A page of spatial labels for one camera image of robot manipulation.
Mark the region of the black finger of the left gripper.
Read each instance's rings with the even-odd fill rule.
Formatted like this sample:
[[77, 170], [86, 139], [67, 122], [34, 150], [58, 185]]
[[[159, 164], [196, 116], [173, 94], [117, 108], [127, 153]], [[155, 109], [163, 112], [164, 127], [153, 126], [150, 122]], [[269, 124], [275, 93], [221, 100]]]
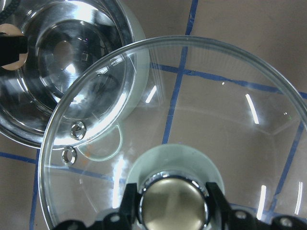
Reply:
[[0, 66], [21, 67], [27, 60], [27, 37], [0, 35]]

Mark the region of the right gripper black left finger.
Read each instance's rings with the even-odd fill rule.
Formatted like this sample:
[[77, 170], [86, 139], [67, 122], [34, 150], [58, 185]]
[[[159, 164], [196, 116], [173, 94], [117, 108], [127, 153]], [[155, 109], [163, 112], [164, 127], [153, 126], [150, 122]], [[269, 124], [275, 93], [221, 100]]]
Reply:
[[113, 209], [102, 220], [96, 220], [92, 225], [86, 226], [79, 220], [66, 220], [59, 223], [56, 230], [131, 230], [137, 218], [137, 202], [140, 194], [137, 184], [127, 184], [119, 209]]

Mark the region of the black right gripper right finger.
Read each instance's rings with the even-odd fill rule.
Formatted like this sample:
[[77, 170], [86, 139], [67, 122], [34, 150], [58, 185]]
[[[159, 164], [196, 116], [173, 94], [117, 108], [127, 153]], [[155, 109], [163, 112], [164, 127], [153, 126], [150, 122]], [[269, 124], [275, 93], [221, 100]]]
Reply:
[[265, 223], [242, 209], [232, 209], [219, 185], [207, 182], [209, 224], [214, 230], [305, 230], [307, 224], [293, 216], [281, 215]]

